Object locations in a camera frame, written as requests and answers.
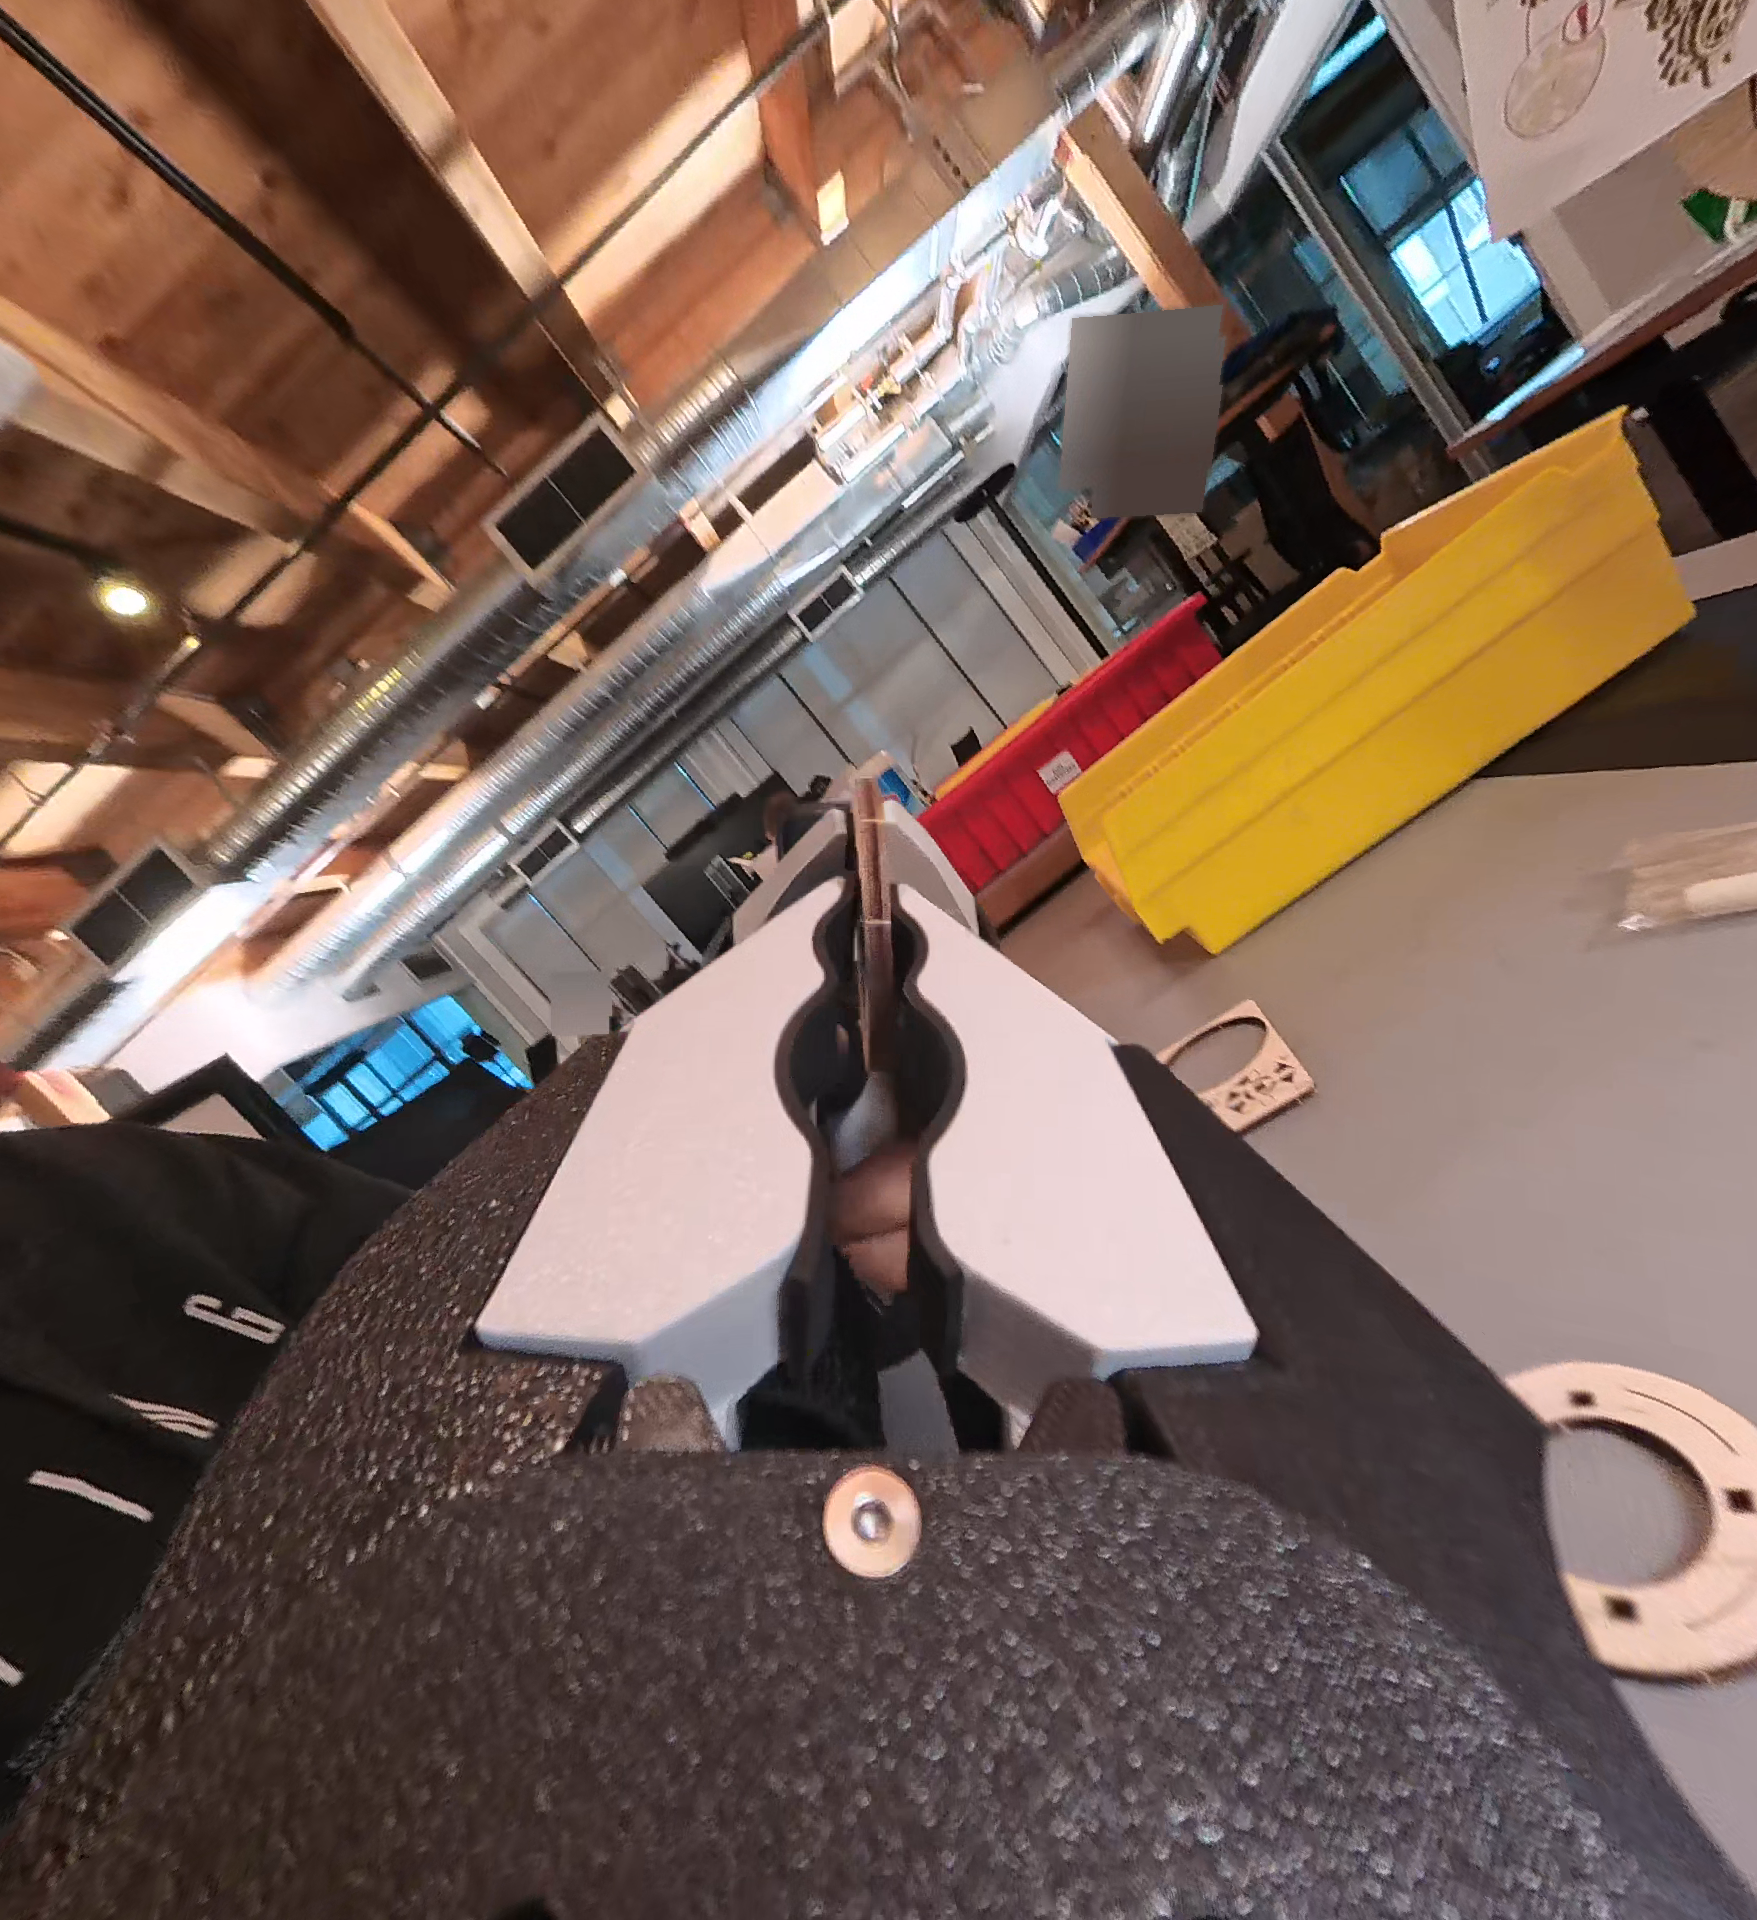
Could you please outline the red plastic bin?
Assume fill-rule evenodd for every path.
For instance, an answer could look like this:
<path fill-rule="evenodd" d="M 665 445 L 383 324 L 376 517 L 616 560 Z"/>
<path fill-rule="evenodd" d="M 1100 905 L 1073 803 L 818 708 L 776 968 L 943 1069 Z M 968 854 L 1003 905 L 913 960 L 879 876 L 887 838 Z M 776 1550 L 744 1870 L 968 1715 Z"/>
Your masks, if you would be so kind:
<path fill-rule="evenodd" d="M 1060 798 L 1071 783 L 1222 662 L 1209 612 L 1194 593 L 1156 616 L 980 773 L 932 798 L 919 822 L 975 896 L 1066 829 Z"/>

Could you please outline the wooden side table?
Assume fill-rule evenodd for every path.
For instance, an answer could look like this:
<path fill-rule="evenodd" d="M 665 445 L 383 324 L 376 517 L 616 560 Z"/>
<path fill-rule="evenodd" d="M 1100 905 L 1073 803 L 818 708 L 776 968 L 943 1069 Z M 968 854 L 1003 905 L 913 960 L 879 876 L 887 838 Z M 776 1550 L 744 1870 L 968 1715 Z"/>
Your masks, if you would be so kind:
<path fill-rule="evenodd" d="M 1066 857 L 1060 848 L 1035 848 L 976 896 L 983 940 L 1000 948 L 1014 925 L 1029 920 L 1083 873 L 1086 863 L 1078 853 Z"/>

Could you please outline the yellow bin behind red bin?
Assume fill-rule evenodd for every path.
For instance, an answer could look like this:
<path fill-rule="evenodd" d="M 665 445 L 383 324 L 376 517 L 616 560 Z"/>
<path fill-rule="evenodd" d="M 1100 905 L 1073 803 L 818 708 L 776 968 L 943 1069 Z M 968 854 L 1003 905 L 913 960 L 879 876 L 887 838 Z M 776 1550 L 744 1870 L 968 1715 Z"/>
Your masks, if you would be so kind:
<path fill-rule="evenodd" d="M 980 773 L 992 754 L 1003 753 L 1004 748 L 1010 746 L 1014 737 L 1019 737 L 1023 732 L 1029 732 L 1042 718 L 1049 714 L 1052 708 L 1058 708 L 1058 702 L 1060 702 L 1060 693 L 1044 700 L 1042 703 L 1029 708 L 1019 720 L 1010 722 L 990 743 L 980 744 L 980 748 L 975 754 L 971 754 L 961 765 L 956 765 L 954 770 L 945 781 L 939 783 L 939 786 L 935 789 L 935 800 L 945 800 L 952 791 L 961 786 L 962 781 L 968 781 L 976 773 Z"/>

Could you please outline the person's black hoodie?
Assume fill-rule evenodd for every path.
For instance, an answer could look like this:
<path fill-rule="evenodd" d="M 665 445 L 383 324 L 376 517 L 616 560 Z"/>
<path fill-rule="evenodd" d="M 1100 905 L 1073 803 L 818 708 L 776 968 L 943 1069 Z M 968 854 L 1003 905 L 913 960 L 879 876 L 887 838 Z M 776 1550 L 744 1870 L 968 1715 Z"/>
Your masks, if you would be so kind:
<path fill-rule="evenodd" d="M 305 1143 L 0 1133 L 0 1832 L 232 1422 L 407 1198 Z"/>

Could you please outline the large instruction sheet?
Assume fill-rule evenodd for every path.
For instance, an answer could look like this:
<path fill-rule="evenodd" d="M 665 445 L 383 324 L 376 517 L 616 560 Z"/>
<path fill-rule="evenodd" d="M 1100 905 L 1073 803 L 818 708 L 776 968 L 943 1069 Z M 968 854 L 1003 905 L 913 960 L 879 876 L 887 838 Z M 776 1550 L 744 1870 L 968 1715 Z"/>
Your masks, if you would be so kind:
<path fill-rule="evenodd" d="M 1456 1 L 1468 142 L 1499 238 L 1708 108 L 1757 108 L 1757 1 Z"/>

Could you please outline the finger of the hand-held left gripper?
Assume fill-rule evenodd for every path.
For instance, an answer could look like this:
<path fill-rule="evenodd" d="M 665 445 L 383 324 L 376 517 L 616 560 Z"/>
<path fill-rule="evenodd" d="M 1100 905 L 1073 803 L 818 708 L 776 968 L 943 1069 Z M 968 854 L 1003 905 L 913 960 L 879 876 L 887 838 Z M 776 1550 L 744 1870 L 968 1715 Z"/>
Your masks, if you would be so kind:
<path fill-rule="evenodd" d="M 891 797 L 886 797 L 886 869 L 896 887 L 912 887 L 973 938 L 984 935 L 973 889 L 923 822 Z"/>
<path fill-rule="evenodd" d="M 847 811 L 822 811 L 788 851 L 762 862 L 761 883 L 748 896 L 748 927 L 759 931 L 818 887 L 844 881 L 855 863 L 854 836 Z"/>

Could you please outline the grey desk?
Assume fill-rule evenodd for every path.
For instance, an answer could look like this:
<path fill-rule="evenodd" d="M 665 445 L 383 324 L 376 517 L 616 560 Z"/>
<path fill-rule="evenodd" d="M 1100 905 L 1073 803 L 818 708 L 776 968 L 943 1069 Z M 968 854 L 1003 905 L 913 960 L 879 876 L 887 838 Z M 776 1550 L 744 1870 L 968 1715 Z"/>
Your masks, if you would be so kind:
<path fill-rule="evenodd" d="M 1216 1856 L 1190 1907 L 1757 1916 L 1757 1654 L 1726 1684 L 1587 1652 L 1547 1523 L 1561 1422 L 1611 1373 L 1757 1429 L 1757 915 L 1617 929 L 1623 851 L 1757 821 L 1757 763 L 1461 785 L 1218 955 L 1093 877 L 1004 955 L 1096 1020 L 1259 1325 L 1250 1361 L 1123 1375 L 1111 1424 L 1224 1546 L 1152 1598 L 1222 1632 L 1232 1759 L 1160 1760 Z M 1310 1070 L 1234 1135 L 1197 1096 L 1252 999 Z M 1597 1371 L 1587 1405 L 1566 1408 Z"/>

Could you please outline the laser-cut wooden puzzle sheet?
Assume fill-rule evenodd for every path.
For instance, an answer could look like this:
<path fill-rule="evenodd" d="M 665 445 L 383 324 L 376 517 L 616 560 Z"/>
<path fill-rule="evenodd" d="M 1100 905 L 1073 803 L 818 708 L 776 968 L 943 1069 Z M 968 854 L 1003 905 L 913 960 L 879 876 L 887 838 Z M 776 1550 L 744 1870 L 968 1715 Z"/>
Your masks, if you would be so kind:
<path fill-rule="evenodd" d="M 1158 1049 L 1156 1061 L 1166 1069 L 1176 1069 L 1186 1052 L 1230 1026 L 1256 1030 L 1256 1047 L 1249 1063 L 1194 1093 L 1228 1132 L 1244 1135 L 1304 1104 L 1315 1090 L 1310 1070 L 1300 1063 L 1298 1052 L 1256 1001 L 1244 999 L 1228 1006 L 1224 1014 L 1205 1020 L 1179 1040 Z"/>

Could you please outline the black desk mat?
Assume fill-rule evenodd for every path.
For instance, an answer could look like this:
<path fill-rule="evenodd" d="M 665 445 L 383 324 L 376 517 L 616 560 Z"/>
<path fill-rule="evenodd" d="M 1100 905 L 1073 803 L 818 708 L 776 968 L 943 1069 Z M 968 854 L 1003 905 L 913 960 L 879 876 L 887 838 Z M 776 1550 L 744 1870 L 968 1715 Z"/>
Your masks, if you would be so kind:
<path fill-rule="evenodd" d="M 1707 597 L 1680 633 L 1491 763 L 1482 779 L 1757 763 L 1757 584 Z"/>

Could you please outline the background wooden desk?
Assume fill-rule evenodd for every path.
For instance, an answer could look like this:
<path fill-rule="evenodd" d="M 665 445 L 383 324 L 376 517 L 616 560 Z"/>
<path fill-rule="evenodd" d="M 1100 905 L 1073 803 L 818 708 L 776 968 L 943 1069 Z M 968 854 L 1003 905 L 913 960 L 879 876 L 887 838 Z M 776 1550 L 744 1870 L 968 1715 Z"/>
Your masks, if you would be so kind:
<path fill-rule="evenodd" d="M 1544 438 L 1610 400 L 1646 422 L 1717 536 L 1753 534 L 1757 475 L 1711 385 L 1755 354 L 1757 229 L 1571 341 L 1482 420 L 1451 429 L 1446 453 L 1463 463 L 1523 429 Z"/>

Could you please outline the silver ventilation duct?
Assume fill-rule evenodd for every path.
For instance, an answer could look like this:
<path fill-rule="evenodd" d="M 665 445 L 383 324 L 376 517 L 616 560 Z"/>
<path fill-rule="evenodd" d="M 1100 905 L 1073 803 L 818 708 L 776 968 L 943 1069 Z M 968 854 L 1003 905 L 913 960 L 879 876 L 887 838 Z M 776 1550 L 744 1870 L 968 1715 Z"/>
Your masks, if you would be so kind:
<path fill-rule="evenodd" d="M 331 983 L 344 997 L 368 994 L 378 972 L 425 943 L 550 821 L 608 789 L 750 636 L 822 591 L 865 541 L 926 508 L 948 511 L 962 481 L 948 462 L 897 498 L 849 490 L 782 548 L 747 555 L 738 573 L 722 578 L 707 562 L 320 909 L 272 958 L 261 991 L 286 997 Z"/>
<path fill-rule="evenodd" d="M 595 591 L 784 440 L 865 344 L 891 328 L 956 258 L 1042 178 L 1062 125 L 1138 62 L 1175 4 L 1104 4 L 1040 59 L 1000 70 L 943 111 L 905 169 L 639 429 L 632 475 L 554 556 L 525 573 L 501 558 L 463 587 L 410 648 L 314 732 L 202 846 L 222 881 L 283 873 L 432 746 L 477 693 Z"/>

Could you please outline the yellow plastic bin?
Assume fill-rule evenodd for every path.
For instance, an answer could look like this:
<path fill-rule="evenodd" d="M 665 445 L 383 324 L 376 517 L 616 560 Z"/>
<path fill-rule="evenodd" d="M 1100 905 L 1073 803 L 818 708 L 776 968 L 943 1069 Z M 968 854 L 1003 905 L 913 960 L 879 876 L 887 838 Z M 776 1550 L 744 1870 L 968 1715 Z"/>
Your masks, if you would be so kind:
<path fill-rule="evenodd" d="M 1221 953 L 1680 633 L 1628 417 L 1388 528 L 1067 785 L 1106 896 Z"/>

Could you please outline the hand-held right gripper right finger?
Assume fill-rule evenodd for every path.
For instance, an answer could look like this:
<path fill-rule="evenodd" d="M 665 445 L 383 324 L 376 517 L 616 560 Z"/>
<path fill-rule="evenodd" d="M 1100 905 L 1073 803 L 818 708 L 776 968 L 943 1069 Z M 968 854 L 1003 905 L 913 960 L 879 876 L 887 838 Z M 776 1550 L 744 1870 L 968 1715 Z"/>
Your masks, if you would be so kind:
<path fill-rule="evenodd" d="M 1244 1361 L 1256 1325 L 1111 1037 L 936 905 L 908 1005 L 954 1083 L 919 1159 L 954 1370 L 1031 1418 L 1062 1379 Z"/>

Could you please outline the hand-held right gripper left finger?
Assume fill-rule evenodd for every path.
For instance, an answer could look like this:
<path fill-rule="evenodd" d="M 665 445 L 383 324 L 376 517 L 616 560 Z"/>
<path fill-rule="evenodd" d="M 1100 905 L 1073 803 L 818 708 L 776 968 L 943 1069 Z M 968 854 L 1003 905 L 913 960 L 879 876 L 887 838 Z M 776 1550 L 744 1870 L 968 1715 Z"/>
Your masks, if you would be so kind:
<path fill-rule="evenodd" d="M 820 883 L 626 1028 L 475 1318 L 483 1348 L 689 1379 L 738 1445 L 813 1208 L 813 1142 L 779 1070 L 845 893 Z"/>

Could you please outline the brown wooden disc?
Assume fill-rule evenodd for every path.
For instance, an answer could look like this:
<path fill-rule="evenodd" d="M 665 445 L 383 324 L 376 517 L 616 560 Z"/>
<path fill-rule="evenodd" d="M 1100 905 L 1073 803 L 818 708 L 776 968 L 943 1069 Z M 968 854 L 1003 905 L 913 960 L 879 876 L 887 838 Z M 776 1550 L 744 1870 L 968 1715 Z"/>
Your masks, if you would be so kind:
<path fill-rule="evenodd" d="M 900 1001 L 893 943 L 896 883 L 889 863 L 886 794 L 869 774 L 858 774 L 849 793 L 859 893 L 855 962 L 865 1073 L 893 1075 L 900 1043 Z"/>

